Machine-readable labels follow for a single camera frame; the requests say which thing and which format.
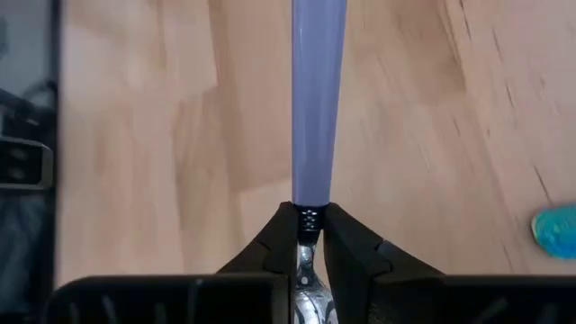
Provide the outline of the grey metal bracket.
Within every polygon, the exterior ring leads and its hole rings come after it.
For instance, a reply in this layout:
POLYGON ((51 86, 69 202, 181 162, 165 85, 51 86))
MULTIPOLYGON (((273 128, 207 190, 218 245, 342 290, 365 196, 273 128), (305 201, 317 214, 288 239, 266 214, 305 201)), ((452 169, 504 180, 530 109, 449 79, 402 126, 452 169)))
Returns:
POLYGON ((0 136, 0 190, 47 190, 53 186, 54 153, 44 144, 0 136))

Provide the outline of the lilac-handled silver spoon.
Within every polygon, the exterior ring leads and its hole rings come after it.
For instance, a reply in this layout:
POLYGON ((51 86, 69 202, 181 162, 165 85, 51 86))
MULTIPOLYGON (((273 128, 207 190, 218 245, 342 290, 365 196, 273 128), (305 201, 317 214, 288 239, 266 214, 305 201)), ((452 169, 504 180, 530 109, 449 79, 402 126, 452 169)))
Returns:
POLYGON ((338 324, 314 257, 330 199, 346 15, 347 0, 292 0, 294 324, 338 324))

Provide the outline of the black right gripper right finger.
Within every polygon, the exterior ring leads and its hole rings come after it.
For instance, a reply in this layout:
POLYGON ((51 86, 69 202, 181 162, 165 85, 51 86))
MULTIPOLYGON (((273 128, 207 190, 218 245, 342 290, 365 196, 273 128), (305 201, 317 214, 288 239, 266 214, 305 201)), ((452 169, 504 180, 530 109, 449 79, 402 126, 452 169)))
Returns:
POLYGON ((576 276, 444 274, 335 203, 324 254, 339 324, 576 324, 576 276))

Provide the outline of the iridescent purple-teal spoon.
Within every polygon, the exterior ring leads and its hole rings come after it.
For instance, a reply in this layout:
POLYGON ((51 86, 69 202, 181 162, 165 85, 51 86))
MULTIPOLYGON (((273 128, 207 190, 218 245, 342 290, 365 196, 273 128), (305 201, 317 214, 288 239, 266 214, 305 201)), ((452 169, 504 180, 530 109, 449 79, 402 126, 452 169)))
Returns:
POLYGON ((576 260, 576 203, 539 211, 532 219, 531 230, 546 254, 576 260))

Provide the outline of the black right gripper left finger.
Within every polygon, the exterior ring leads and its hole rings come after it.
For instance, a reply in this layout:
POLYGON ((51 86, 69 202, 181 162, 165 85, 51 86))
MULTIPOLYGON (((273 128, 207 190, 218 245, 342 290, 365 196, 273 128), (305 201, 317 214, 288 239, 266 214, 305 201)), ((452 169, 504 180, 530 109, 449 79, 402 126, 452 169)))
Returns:
POLYGON ((218 272, 77 279, 51 295, 47 324, 293 324, 297 232, 283 202, 218 272))

